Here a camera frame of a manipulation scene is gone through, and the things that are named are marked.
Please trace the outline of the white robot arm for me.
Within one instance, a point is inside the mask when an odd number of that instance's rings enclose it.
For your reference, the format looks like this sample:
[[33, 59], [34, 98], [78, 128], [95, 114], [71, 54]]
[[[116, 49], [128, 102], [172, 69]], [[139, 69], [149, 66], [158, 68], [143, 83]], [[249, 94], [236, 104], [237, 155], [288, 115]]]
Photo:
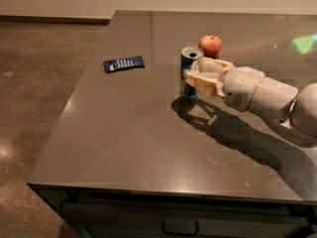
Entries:
[[298, 89], [254, 68], [209, 58], [184, 65], [181, 76], [200, 93], [259, 116], [287, 141], [305, 148], [317, 145], [316, 83]]

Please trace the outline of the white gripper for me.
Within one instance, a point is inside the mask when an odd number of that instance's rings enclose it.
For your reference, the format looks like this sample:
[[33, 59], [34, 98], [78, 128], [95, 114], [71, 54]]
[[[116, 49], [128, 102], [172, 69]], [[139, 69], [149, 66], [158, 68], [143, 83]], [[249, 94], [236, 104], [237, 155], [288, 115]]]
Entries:
[[263, 72], [251, 67], [236, 68], [229, 61], [210, 58], [201, 59], [198, 71], [185, 69], [182, 75], [187, 84], [206, 96], [220, 96], [223, 89], [225, 104], [241, 112], [248, 110], [256, 89], [265, 78]]

